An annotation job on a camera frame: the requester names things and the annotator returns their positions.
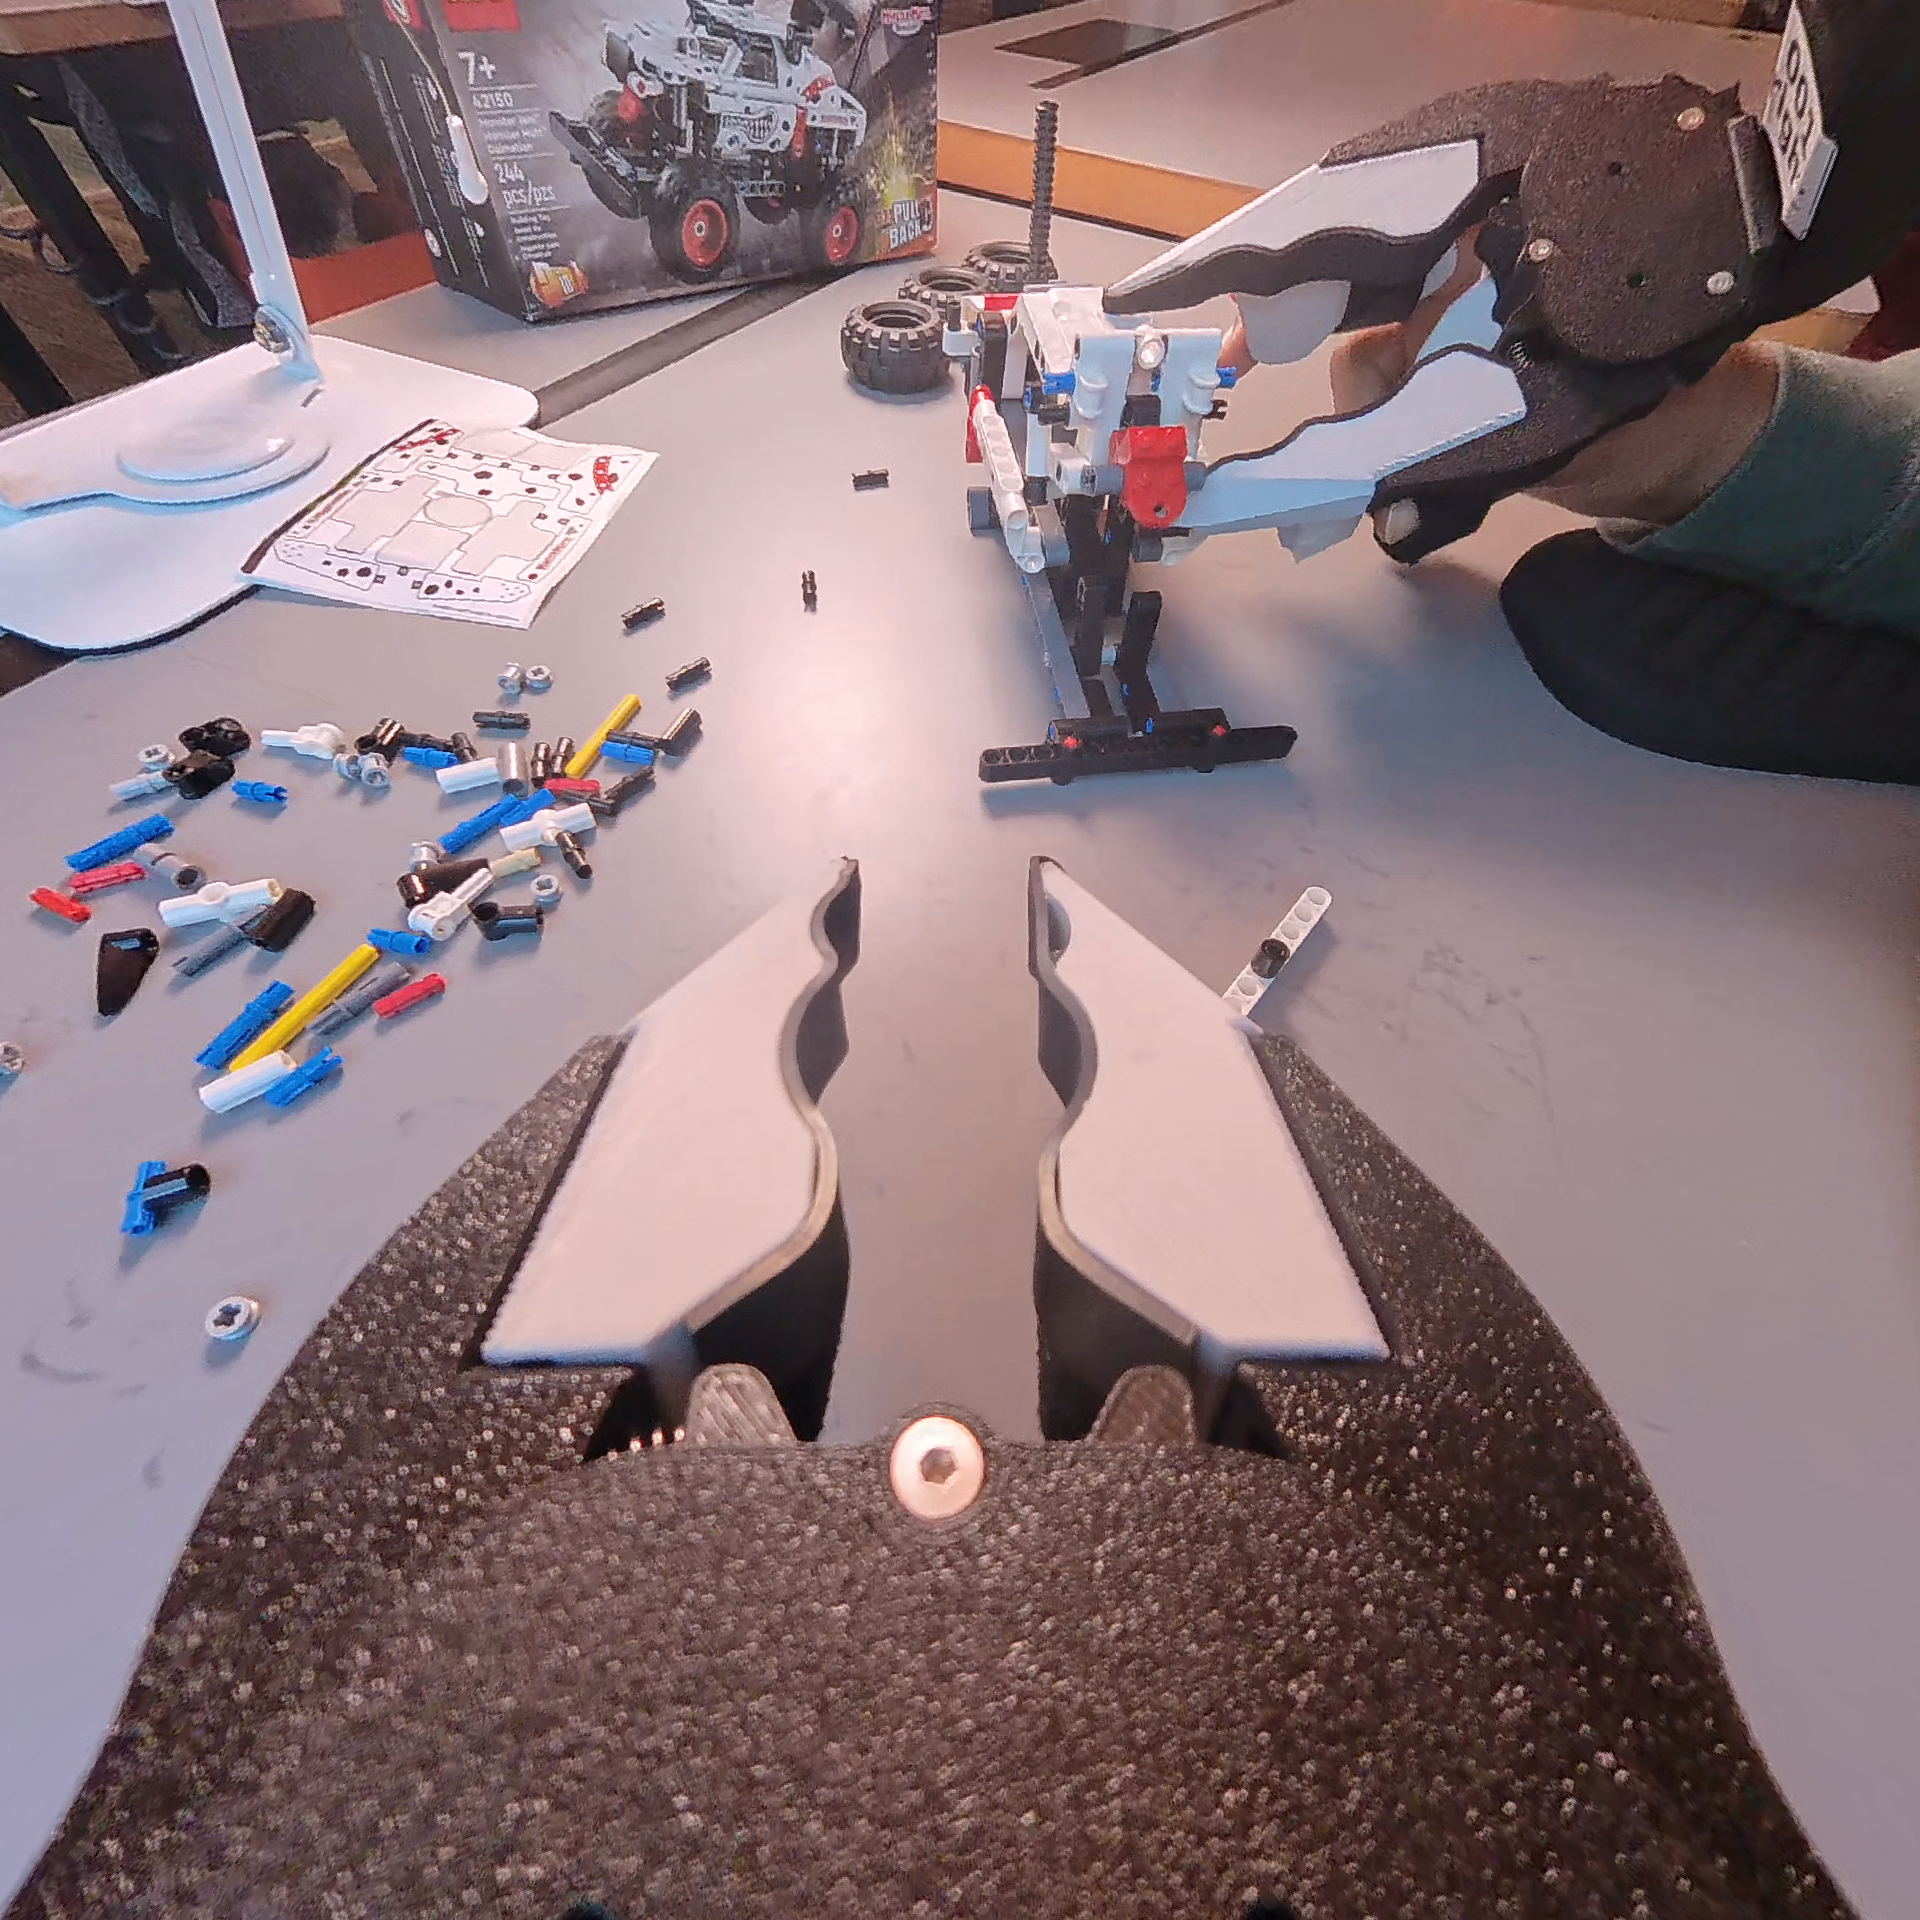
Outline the white lamp stand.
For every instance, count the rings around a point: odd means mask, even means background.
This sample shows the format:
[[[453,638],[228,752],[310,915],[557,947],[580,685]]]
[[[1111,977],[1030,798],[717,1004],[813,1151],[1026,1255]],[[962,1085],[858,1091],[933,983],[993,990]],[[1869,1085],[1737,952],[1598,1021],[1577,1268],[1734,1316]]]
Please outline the white lamp stand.
[[[247,247],[257,340],[4,433],[3,627],[67,654],[231,603],[250,552],[404,428],[537,416],[511,384],[310,335],[220,9],[170,13]]]

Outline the toy truck cardboard box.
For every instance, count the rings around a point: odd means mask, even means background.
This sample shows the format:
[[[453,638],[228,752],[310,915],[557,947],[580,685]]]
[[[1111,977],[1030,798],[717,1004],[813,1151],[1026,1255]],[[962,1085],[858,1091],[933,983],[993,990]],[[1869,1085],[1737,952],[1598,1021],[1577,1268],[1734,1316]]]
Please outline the toy truck cardboard box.
[[[938,241],[925,3],[362,3],[439,280],[518,320]]]

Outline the white sticker sheet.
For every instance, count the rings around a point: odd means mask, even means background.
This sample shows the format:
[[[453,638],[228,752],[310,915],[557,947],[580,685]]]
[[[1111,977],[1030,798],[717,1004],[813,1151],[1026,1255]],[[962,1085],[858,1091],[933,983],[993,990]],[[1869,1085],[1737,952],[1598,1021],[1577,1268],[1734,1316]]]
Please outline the white sticker sheet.
[[[247,560],[253,584],[525,628],[655,455],[421,420]]]

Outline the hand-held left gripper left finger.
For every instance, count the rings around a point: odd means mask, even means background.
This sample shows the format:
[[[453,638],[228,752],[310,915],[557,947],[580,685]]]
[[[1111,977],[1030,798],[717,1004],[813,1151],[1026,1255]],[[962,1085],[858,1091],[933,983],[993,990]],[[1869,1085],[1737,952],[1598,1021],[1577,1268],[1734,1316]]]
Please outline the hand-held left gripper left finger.
[[[847,1051],[859,875],[827,859],[644,1006],[483,1336],[483,1359],[826,1369],[847,1299],[821,1092]]]

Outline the white perforated brick beam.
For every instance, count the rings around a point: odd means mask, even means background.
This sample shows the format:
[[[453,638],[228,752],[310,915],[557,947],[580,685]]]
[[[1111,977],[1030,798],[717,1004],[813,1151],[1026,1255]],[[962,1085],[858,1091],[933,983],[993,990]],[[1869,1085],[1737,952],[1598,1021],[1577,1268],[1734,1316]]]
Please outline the white perforated brick beam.
[[[1303,889],[1297,902],[1287,910],[1277,926],[1273,926],[1237,974],[1234,983],[1223,991],[1223,1000],[1237,1016],[1250,1016],[1259,999],[1273,987],[1281,971],[1309,940],[1316,924],[1326,916],[1331,893],[1326,887],[1313,885]]]

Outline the person's right hand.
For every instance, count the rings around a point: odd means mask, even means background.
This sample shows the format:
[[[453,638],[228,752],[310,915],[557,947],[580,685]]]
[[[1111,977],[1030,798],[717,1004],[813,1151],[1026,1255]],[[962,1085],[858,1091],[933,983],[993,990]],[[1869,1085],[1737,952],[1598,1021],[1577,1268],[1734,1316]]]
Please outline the person's right hand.
[[[1737,343],[1698,381],[1580,449],[1531,493],[1596,520],[1679,520],[1742,463],[1767,428],[1783,351],[1779,343]]]

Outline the grey table orange edge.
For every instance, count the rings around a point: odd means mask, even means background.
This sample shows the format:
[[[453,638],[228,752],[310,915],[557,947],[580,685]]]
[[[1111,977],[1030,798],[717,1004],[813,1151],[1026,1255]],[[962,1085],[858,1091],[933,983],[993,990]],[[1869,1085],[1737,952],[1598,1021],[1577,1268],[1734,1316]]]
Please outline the grey table orange edge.
[[[1737,31],[1743,5],[1523,3],[1085,3],[987,20],[943,5],[935,59],[939,244],[1021,240],[1036,108],[1055,101],[1052,244],[1069,278],[1097,272],[1089,233],[1133,233],[1124,257],[1193,233],[1347,137],[1444,91],[1492,80],[1740,84],[1757,111],[1771,31]],[[618,392],[643,376],[629,348],[717,305],[753,325],[794,291],[689,295],[599,318],[525,323],[421,280],[321,331],[530,392]]]

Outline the toy brick truck model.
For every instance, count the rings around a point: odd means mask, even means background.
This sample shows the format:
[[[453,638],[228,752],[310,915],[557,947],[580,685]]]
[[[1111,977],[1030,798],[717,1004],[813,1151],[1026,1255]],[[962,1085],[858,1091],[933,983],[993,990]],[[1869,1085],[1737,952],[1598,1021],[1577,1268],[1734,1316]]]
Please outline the toy brick truck model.
[[[1055,712],[1043,741],[989,748],[986,784],[1206,772],[1282,761],[1292,726],[1163,705],[1150,676],[1161,595],[1132,584],[1197,497],[1220,331],[1116,323],[1047,265],[1058,108],[1043,102],[1026,260],[965,295],[943,349],[966,374],[970,525],[998,533],[1039,630]]]

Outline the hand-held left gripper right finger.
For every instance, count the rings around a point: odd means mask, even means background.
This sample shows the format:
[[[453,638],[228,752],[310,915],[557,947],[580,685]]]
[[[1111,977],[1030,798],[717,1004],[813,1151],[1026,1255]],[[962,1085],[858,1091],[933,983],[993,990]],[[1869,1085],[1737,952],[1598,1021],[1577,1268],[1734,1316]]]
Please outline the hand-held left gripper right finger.
[[[1049,856],[1029,867],[1029,967],[1063,1102],[1039,1173],[1052,1246],[1209,1371],[1382,1359],[1252,1019]]]

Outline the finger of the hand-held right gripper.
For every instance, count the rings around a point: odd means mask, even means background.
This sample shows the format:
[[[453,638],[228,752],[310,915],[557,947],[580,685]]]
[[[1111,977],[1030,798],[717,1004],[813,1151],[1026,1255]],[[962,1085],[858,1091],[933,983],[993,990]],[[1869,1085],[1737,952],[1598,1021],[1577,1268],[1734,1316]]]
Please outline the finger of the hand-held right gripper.
[[[1354,533],[1391,472],[1524,419],[1517,372],[1492,348],[1498,286],[1478,276],[1452,301],[1423,359],[1377,407],[1299,425],[1273,448],[1206,467],[1159,560],[1177,564],[1201,542],[1273,527],[1299,557]]]
[[[1308,356],[1358,292],[1418,299],[1481,189],[1475,137],[1364,160],[1324,160],[1161,251],[1105,295],[1109,316],[1234,296],[1258,364]]]

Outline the pile of loose brick pieces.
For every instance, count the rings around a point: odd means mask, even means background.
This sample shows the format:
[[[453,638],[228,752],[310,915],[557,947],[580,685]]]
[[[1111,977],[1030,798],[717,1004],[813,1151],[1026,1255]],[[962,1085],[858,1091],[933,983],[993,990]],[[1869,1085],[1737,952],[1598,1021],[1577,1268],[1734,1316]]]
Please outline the pile of loose brick pieces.
[[[666,673],[695,655],[710,678]],[[451,736],[522,694],[534,741],[627,694],[636,729],[703,719],[658,793],[545,853],[564,901],[500,942],[462,916],[395,952],[413,847],[497,789],[451,795],[402,759],[385,787],[265,734],[390,718]],[[737,759],[737,652],[670,615],[551,638],[252,599],[151,652],[67,663],[4,694],[4,1412],[155,1401],[282,1350],[569,1045],[666,983],[710,915],[706,851]]]

